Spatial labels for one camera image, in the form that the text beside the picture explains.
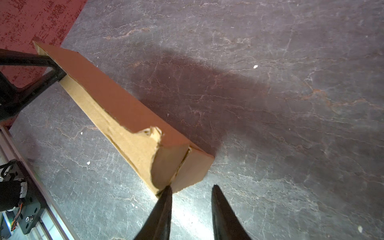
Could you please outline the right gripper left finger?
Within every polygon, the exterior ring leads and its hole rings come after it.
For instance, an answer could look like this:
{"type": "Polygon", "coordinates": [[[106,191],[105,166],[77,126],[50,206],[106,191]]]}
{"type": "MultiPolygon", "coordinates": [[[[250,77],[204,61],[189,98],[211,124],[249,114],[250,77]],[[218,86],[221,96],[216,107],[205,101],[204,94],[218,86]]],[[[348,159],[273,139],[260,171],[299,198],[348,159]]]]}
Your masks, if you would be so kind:
{"type": "Polygon", "coordinates": [[[135,240],[169,240],[171,233],[173,191],[167,186],[159,197],[135,240]]]}

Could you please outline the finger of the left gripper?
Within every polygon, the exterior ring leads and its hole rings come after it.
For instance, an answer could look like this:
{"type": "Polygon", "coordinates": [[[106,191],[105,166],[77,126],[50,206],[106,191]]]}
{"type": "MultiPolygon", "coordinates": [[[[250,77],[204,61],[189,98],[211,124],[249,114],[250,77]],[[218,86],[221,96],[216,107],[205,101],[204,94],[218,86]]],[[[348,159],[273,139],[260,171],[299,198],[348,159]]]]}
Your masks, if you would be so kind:
{"type": "Polygon", "coordinates": [[[35,83],[23,88],[16,87],[4,74],[1,74],[1,120],[8,120],[18,115],[40,94],[67,75],[49,56],[5,49],[1,49],[1,65],[52,68],[50,72],[40,77],[35,83]]]}

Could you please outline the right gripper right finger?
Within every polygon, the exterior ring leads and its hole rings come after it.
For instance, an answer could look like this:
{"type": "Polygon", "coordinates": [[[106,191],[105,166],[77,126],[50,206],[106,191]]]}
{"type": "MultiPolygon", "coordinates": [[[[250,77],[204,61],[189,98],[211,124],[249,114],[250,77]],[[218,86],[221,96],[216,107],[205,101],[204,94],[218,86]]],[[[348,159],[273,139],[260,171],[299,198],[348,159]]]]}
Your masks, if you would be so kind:
{"type": "Polygon", "coordinates": [[[250,240],[218,185],[212,188],[212,219],[215,240],[250,240]]]}

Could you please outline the brown cardboard box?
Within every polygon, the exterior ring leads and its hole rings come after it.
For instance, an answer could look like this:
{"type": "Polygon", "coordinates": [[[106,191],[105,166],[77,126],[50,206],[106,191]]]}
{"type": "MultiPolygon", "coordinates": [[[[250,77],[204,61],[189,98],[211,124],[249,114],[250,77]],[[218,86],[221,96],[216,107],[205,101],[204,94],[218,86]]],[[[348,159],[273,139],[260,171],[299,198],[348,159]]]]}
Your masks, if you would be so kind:
{"type": "Polygon", "coordinates": [[[80,53],[35,42],[64,72],[60,85],[154,193],[202,181],[214,162],[80,53]]]}

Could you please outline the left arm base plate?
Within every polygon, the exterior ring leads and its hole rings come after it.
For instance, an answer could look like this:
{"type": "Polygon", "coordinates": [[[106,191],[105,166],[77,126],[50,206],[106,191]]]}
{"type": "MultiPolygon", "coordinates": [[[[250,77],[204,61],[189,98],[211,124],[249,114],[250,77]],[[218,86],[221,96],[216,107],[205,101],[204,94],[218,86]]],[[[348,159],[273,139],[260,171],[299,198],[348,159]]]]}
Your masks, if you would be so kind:
{"type": "Polygon", "coordinates": [[[22,162],[1,165],[1,211],[14,213],[11,231],[27,235],[39,222],[47,202],[22,162]]]}

